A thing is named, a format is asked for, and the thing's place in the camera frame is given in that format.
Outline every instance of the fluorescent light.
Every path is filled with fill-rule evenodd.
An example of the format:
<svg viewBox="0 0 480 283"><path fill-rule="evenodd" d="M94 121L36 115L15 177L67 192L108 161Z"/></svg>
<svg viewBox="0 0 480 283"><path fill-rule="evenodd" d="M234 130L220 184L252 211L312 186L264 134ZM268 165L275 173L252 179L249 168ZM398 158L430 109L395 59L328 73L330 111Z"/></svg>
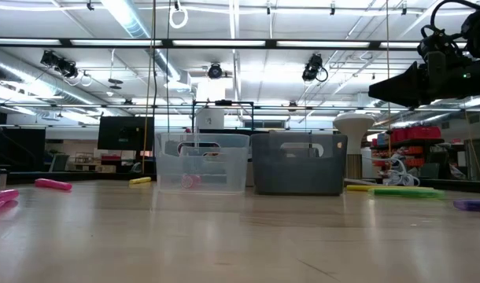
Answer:
<svg viewBox="0 0 480 283"><path fill-rule="evenodd" d="M51 104L31 104L31 103L6 103L7 106L21 106L21 107L50 107Z"/></svg>
<svg viewBox="0 0 480 283"><path fill-rule="evenodd" d="M447 116L448 114L441 114L441 115L436 115L434 117L430 117L430 118L427 118L424 120L424 122L430 122L430 121L434 121L436 119L439 119L439 118L442 118L444 116Z"/></svg>
<svg viewBox="0 0 480 283"><path fill-rule="evenodd" d="M318 42L318 41L277 41L280 47L356 47L368 48L369 42L342 41L342 42Z"/></svg>
<svg viewBox="0 0 480 283"><path fill-rule="evenodd" d="M75 46L150 46L150 39L73 39L70 41ZM161 40L153 41L155 46L161 46Z"/></svg>
<svg viewBox="0 0 480 283"><path fill-rule="evenodd" d="M264 46L264 40L174 40L175 46Z"/></svg>
<svg viewBox="0 0 480 283"><path fill-rule="evenodd" d="M463 102L459 106L462 108L473 107L480 105L480 97L472 97L470 101Z"/></svg>
<svg viewBox="0 0 480 283"><path fill-rule="evenodd" d="M107 108L151 108L151 105L106 105Z"/></svg>
<svg viewBox="0 0 480 283"><path fill-rule="evenodd" d="M74 107L80 107L80 108L101 108L101 105L58 105L58 107L62 107L62 108L74 108Z"/></svg>
<svg viewBox="0 0 480 283"><path fill-rule="evenodd" d="M420 42L389 42L389 48L417 48ZM387 48L387 42L380 43L380 48Z"/></svg>
<svg viewBox="0 0 480 283"><path fill-rule="evenodd" d="M11 111L14 111L14 112L19 112L19 113L22 113L22 114L27 114L27 115L32 115L32 116L35 115L35 112L33 112L32 110L27 109L27 108L23 108L23 107L19 107L19 106L15 106L13 108L1 106L1 108L11 110Z"/></svg>
<svg viewBox="0 0 480 283"><path fill-rule="evenodd" d="M14 44L14 45L47 45L59 46L61 45L58 39L0 39L0 44Z"/></svg>
<svg viewBox="0 0 480 283"><path fill-rule="evenodd" d="M480 108L469 108L466 109L467 112L480 112Z"/></svg>
<svg viewBox="0 0 480 283"><path fill-rule="evenodd" d="M457 108L416 108L415 111L418 112L458 112L460 109Z"/></svg>

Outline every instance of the metal frame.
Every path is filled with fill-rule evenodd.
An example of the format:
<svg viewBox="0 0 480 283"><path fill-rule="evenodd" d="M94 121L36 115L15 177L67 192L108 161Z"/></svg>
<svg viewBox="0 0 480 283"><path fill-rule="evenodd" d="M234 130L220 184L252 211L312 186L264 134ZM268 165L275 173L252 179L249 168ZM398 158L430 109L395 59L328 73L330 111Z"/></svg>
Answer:
<svg viewBox="0 0 480 283"><path fill-rule="evenodd" d="M207 101L195 101L196 103L207 103ZM379 107L356 107L356 106L281 106L281 105L258 105L255 106L251 101L232 101L231 103L241 105L251 105L252 109L256 110L316 110L316 111L354 111L354 110L371 110L371 111L388 111L388 108ZM157 109L194 109L194 105L69 105L69 104L51 104L51 103L0 103L0 106L20 106L32 108L157 108ZM219 106L212 105L208 108L226 108L226 109L241 109L238 106ZM480 112L480 108L391 108L391 111L409 111L409 112Z"/></svg>
<svg viewBox="0 0 480 283"><path fill-rule="evenodd" d="M198 104L205 104L203 108L210 108L209 106L209 103L214 103L217 108L225 108L225 109L228 109L228 106L231 106L231 105L239 105L240 108L243 110L243 107L242 105L250 105L250 108L251 108L251 113L250 113L250 118L251 120L253 121L253 124L251 126L251 130L254 130L254 102L253 101L224 101L224 103L228 103L228 104L231 104L231 105L218 105L218 103L220 103L221 101L215 101L215 102L211 102L211 101L193 101L193 105L191 106L191 132L194 133L194 118L195 118L195 114L194 114L194 110L196 108L196 105Z"/></svg>
<svg viewBox="0 0 480 283"><path fill-rule="evenodd" d="M319 40L319 39L155 39L156 44L151 46L150 44L130 44L133 42L148 42L148 39L89 39L89 38L22 38L22 37L0 37L0 39L8 39L13 42L0 42L0 47L40 47L40 48L75 48L75 49L149 49L162 48L162 49L247 49L247 50L355 50L355 51L387 51L386 47L381 47L381 44L386 42L385 40ZM59 44L54 43L38 43L31 42L32 40L54 40ZM95 41L94 45L74 45L73 41ZM112 44L112 41L126 42L127 44ZM208 45L176 45L174 41L189 41L189 42L210 42ZM242 46L235 45L235 42L264 42L262 46ZM301 42L301 44L308 43L309 46L280 46L278 43L284 42ZM313 42L321 42L324 46L311 46ZM329 42L333 46L325 46L325 43ZM359 46L347 46L351 42L369 42L366 47ZM416 46L419 41L390 41L390 44L395 43L407 43L413 44L413 47L395 47L391 46L390 51L416 51Z"/></svg>

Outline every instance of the wire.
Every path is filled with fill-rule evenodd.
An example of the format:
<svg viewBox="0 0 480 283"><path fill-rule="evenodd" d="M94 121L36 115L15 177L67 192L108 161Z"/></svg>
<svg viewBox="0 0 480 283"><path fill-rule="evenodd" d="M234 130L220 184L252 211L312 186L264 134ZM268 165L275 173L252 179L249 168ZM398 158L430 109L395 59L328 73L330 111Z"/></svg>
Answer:
<svg viewBox="0 0 480 283"><path fill-rule="evenodd" d="M469 143L471 144L471 151L473 152L474 161L476 163L476 167L478 168L479 178L480 178L480 164L478 162L478 155L476 155L476 149L474 149L473 136L471 134L471 123L469 123L469 119L467 118L467 109L464 109L463 114L466 117L467 133L469 134Z"/></svg>
<svg viewBox="0 0 480 283"><path fill-rule="evenodd" d="M156 27L153 29L152 37L154 39L154 45L156 45ZM157 93L158 93L158 84L157 84L156 76L157 76L157 73L156 73L156 58L154 58L154 54L153 54L153 80L154 80L153 105L156 104L156 96L157 96ZM153 106L153 121L156 119L155 115L154 115L155 112L156 112L156 108ZM156 162L156 140L153 141L153 162ZM156 174L156 166L153 166L153 173Z"/></svg>
<svg viewBox="0 0 480 283"><path fill-rule="evenodd" d="M175 9L169 8L170 9L170 15L169 15L169 18L168 18L168 23L172 26L172 28L182 28L187 24L187 20L188 20L187 9L180 5L180 0L177 0L176 4L177 4L176 7L179 7L178 9L177 8L175 8ZM184 19L180 24L175 24L175 22L174 22L174 13L177 13L177 12L184 13Z"/></svg>
<svg viewBox="0 0 480 283"><path fill-rule="evenodd" d="M363 156L364 159L367 160L377 160L377 161L396 161L399 163L402 172L396 171L396 170L388 170L387 174L389 175L390 182L387 185L404 185L404 186L420 186L420 180L409 174L406 171L406 166L404 165L403 161L398 159L398 158L369 158Z"/></svg>
<svg viewBox="0 0 480 283"><path fill-rule="evenodd" d="M389 0L386 1L386 30L387 30L387 79L390 79L390 33L389 33ZM390 130L392 129L392 125L390 123L390 102L387 103L388 108L388 122L387 128ZM389 138L389 155L392 151L392 142Z"/></svg>
<svg viewBox="0 0 480 283"><path fill-rule="evenodd" d="M149 74L151 73L151 62L154 61L154 28L156 23L156 0L153 0L153 15L152 15L152 20L151 20L151 46L150 46L150 58L149 58ZM151 86L151 76L147 76L147 92L146 92L146 118L145 118L145 124L144 124L144 147L142 149L142 173L144 174L146 172L146 146L147 146L147 120L149 119L148 113L149 113L149 91L150 91L150 86Z"/></svg>
<svg viewBox="0 0 480 283"><path fill-rule="evenodd" d="M472 9L476 9L476 10L480 9L480 5L474 4L474 3L469 2L469 1L465 1L465 0L444 0L443 2L439 3L434 8L434 10L432 11L432 14L430 15L430 25L431 26L433 26L433 27L436 26L436 24L434 24L434 20L436 19L436 13L438 13L439 8L441 8L446 3L458 3L458 4L461 4L461 5L467 6L469 8L472 8Z"/></svg>
<svg viewBox="0 0 480 283"><path fill-rule="evenodd" d="M316 77L316 80L321 82L321 83L324 83L325 81L327 81L327 79L329 79L329 73L327 72L327 70L325 69L324 66L320 65L320 67L322 69L321 72L324 71L326 73L326 78L321 80L321 79Z"/></svg>
<svg viewBox="0 0 480 283"><path fill-rule="evenodd" d="M172 4L170 3L170 1L168 1L168 9L171 9L172 8ZM170 13L168 13L168 22L170 23ZM167 24L167 39L170 39L170 24ZM170 52L169 49L167 49L167 60L165 61L165 68L166 68L166 72L165 72L165 82L167 82L167 86L168 86L168 53ZM170 133L170 99L168 99L168 89L170 87L167 87L167 133Z"/></svg>

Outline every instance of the yellow object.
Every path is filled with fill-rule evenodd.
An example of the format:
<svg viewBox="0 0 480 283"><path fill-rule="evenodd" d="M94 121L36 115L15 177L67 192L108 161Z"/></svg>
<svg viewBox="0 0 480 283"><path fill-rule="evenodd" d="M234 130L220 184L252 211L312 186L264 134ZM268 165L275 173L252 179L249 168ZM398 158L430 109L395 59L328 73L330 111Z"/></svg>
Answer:
<svg viewBox="0 0 480 283"><path fill-rule="evenodd" d="M359 191L359 192L367 192L369 189L374 188L382 188L382 189L434 189L431 187L415 187L415 186L370 186L370 185L348 185L348 191Z"/></svg>
<svg viewBox="0 0 480 283"><path fill-rule="evenodd" d="M142 184L144 182L151 182L151 177L132 179L132 180L130 180L130 185Z"/></svg>

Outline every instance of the black monitor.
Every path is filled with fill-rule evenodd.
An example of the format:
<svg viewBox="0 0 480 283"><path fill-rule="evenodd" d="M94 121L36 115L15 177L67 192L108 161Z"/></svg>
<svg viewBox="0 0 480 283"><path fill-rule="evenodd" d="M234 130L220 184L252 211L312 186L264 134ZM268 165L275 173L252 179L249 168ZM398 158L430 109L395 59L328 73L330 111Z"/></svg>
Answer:
<svg viewBox="0 0 480 283"><path fill-rule="evenodd" d="M146 149L143 149L145 127L145 117L102 117L97 147L111 150L152 150L154 119L147 119Z"/></svg>

